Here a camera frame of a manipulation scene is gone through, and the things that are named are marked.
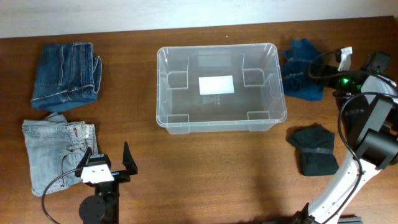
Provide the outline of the black garment with logo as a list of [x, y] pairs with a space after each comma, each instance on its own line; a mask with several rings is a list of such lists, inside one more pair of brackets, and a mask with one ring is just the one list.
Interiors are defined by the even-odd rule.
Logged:
[[369, 108], [369, 103], [365, 96], [360, 96], [351, 100], [344, 109], [342, 123], [346, 137], [355, 126], [355, 123], [364, 117]]

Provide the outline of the light blue jeans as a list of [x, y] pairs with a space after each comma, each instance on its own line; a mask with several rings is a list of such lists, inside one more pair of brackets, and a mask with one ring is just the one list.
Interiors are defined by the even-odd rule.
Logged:
[[81, 182], [74, 174], [56, 177], [75, 169], [90, 147], [98, 153], [94, 124], [69, 122], [62, 114], [52, 113], [43, 120], [24, 120], [22, 124], [30, 165], [32, 193], [40, 197], [65, 190]]

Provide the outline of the dark blue garment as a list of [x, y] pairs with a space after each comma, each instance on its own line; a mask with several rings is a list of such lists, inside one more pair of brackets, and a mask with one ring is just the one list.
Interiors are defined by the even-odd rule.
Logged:
[[308, 76], [308, 68], [321, 53], [308, 39], [292, 39], [291, 48], [283, 52], [287, 62], [282, 67], [284, 93], [307, 101], [321, 101], [323, 86]]

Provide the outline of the small black garment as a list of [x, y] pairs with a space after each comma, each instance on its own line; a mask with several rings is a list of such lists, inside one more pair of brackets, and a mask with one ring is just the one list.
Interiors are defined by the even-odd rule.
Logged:
[[335, 133], [320, 124], [299, 128], [287, 138], [299, 152], [300, 171], [304, 176], [334, 175], [339, 169], [333, 154]]

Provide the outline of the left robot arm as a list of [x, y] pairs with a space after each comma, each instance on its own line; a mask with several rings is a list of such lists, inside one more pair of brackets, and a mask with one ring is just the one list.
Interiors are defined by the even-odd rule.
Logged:
[[138, 173], [129, 145], [124, 143], [124, 170], [111, 171], [111, 161], [106, 154], [93, 154], [88, 148], [76, 167], [75, 176], [93, 187], [95, 193], [85, 198], [79, 207], [83, 224], [106, 224], [119, 222], [119, 185], [131, 181]]

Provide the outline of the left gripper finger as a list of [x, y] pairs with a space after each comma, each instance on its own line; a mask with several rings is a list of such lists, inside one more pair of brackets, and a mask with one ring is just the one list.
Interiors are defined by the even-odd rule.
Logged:
[[129, 175], [136, 175], [138, 174], [138, 168], [134, 159], [132, 158], [129, 145], [125, 141], [124, 142], [124, 149], [123, 149], [123, 166], [126, 168], [126, 171]]
[[75, 177], [80, 177], [81, 173], [83, 171], [83, 168], [87, 165], [88, 159], [92, 155], [92, 149], [90, 147], [87, 148], [83, 158], [81, 161], [78, 163], [76, 170], [75, 170]]

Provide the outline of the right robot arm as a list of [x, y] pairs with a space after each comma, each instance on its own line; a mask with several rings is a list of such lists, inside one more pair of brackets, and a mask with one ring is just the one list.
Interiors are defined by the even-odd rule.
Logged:
[[325, 191], [301, 211], [293, 223], [338, 223], [342, 211], [363, 185], [397, 164], [397, 85], [386, 77], [391, 56], [373, 52], [358, 71], [327, 76], [346, 94], [338, 115], [338, 134], [348, 153]]

